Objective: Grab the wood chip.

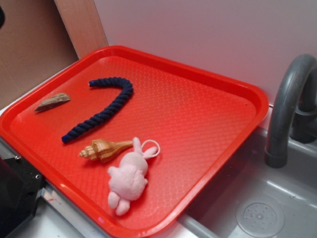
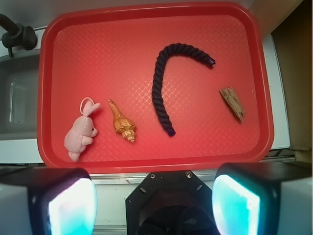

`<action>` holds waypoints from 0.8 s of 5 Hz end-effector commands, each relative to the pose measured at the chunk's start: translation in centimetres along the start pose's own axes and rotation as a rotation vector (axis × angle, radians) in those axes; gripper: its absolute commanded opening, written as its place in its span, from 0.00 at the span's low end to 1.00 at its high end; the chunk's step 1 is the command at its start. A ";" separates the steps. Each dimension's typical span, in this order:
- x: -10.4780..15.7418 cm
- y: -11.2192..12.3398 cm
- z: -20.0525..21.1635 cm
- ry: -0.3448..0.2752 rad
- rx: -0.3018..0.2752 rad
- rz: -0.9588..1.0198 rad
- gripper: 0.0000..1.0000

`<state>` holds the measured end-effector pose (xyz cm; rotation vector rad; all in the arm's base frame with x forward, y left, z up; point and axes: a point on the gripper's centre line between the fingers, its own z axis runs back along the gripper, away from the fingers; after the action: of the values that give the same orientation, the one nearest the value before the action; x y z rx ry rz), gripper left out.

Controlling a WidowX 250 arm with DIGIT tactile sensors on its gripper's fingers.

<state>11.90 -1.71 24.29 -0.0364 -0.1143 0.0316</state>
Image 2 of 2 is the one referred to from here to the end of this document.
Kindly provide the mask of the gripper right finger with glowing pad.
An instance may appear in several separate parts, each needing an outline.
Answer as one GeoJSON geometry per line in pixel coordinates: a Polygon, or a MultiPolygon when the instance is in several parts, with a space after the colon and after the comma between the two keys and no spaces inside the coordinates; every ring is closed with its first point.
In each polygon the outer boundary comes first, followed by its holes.
{"type": "Polygon", "coordinates": [[[225,163],[213,183],[212,210],[222,235],[311,235],[313,166],[225,163]]]}

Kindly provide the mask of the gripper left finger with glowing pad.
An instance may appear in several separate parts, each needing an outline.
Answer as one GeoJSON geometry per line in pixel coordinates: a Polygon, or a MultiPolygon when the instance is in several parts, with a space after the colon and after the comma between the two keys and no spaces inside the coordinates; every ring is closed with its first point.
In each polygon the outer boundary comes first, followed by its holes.
{"type": "Polygon", "coordinates": [[[2,235],[90,235],[97,195],[82,168],[2,167],[2,235]]]}

